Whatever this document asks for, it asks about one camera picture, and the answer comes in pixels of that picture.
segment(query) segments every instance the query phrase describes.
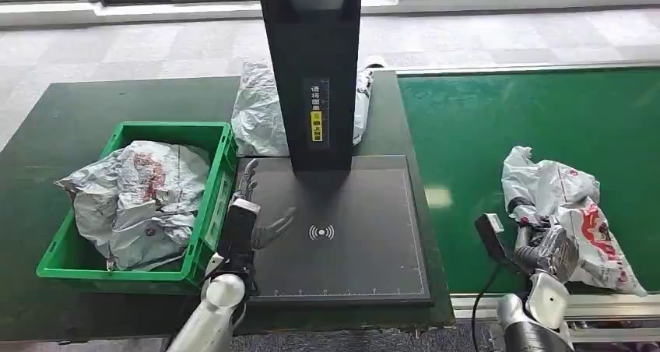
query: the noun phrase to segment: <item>yellow label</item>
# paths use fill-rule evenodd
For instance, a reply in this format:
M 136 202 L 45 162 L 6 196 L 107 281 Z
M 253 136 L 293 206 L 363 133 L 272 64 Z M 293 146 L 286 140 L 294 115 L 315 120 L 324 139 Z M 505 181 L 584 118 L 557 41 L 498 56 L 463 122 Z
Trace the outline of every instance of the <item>yellow label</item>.
M 312 111 L 311 116 L 311 141 L 323 142 L 323 112 Z

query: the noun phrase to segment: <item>green plastic crate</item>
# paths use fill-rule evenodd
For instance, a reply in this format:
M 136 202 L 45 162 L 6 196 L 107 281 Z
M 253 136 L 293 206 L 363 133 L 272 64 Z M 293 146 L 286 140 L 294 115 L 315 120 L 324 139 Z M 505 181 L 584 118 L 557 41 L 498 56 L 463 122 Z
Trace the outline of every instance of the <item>green plastic crate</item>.
M 206 264 L 216 250 L 236 174 L 237 147 L 231 127 L 215 122 L 123 122 L 114 130 L 101 157 L 133 140 L 192 145 L 209 153 L 209 179 L 185 257 L 148 272 L 109 272 L 105 258 L 78 234 L 70 210 L 39 262 L 37 275 L 62 280 L 85 292 L 198 293 Z

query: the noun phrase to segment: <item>green work table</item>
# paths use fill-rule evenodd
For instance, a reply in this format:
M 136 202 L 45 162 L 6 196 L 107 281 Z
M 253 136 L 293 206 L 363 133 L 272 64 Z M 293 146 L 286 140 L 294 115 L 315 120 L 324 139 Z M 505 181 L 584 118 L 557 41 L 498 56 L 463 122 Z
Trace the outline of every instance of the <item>green work table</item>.
M 3 238 L 11 242 L 0 251 L 5 263 L 0 340 L 177 331 L 191 311 L 182 307 L 182 297 L 77 294 L 36 277 L 37 263 L 69 208 L 52 181 L 94 161 L 120 121 L 229 121 L 237 85 L 238 78 L 231 77 L 48 89 L 0 153 L 0 217 Z M 640 301 L 571 286 L 583 295 L 571 297 L 569 317 L 660 317 L 660 294 L 655 294 L 660 229 L 654 224 L 659 121 L 660 68 L 655 67 L 513 68 L 398 78 L 377 73 L 367 134 L 356 154 L 408 156 L 435 306 L 251 308 L 240 331 L 442 326 L 454 321 L 452 304 L 457 318 L 469 316 L 472 303 L 463 309 L 457 299 L 479 292 L 493 268 L 474 219 L 498 213 L 507 237 L 514 236 L 500 175 L 516 145 L 533 147 L 533 160 L 558 160 L 600 180 L 601 207 L 612 231 L 637 278 L 653 293 Z M 524 289 L 524 279 L 502 273 L 491 291 Z M 576 302 L 581 311 L 572 308 Z
M 238 77 L 53 84 L 0 153 L 0 340 L 88 340 L 175 333 L 198 295 L 77 293 L 35 269 L 70 208 L 52 184 L 94 162 L 121 121 L 229 121 Z M 240 333 L 277 329 L 428 327 L 453 323 L 396 74 L 374 80 L 367 134 L 357 155 L 405 154 L 426 260 L 432 308 L 250 307 Z

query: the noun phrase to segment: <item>gray floor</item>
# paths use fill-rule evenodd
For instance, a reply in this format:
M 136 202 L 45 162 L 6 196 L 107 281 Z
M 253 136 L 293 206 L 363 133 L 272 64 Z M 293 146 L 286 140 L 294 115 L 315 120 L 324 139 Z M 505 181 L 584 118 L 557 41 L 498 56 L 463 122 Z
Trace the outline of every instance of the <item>gray floor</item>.
M 360 31 L 360 62 L 369 55 L 381 55 L 393 67 L 428 68 L 660 61 L 660 9 L 366 17 Z M 259 20 L 1 32 L 0 150 L 49 83 L 230 76 L 240 73 L 243 61 L 268 56 Z M 393 331 L 280 333 L 236 338 L 234 349 L 470 350 L 468 331 L 464 326 L 432 330 L 419 339 Z M 0 351 L 156 351 L 160 344 L 160 340 L 66 347 L 21 343 L 0 345 Z

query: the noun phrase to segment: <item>plastic bag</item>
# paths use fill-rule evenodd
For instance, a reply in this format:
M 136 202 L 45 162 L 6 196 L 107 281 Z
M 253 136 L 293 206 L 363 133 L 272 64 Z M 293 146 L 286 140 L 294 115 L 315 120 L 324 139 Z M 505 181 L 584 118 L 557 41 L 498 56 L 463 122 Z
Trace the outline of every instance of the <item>plastic bag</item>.
M 367 130 L 371 70 L 357 73 L 353 145 Z M 275 74 L 268 62 L 245 62 L 231 115 L 231 127 L 238 145 L 238 156 L 289 156 Z
M 55 184 L 108 269 L 148 270 L 188 246 L 208 173 L 200 149 L 139 140 Z
M 516 146 L 504 160 L 502 188 L 509 217 L 531 225 L 540 225 L 541 216 L 559 221 L 580 255 L 569 281 L 645 296 L 598 207 L 595 177 L 556 161 L 535 164 L 531 157 L 531 148 Z

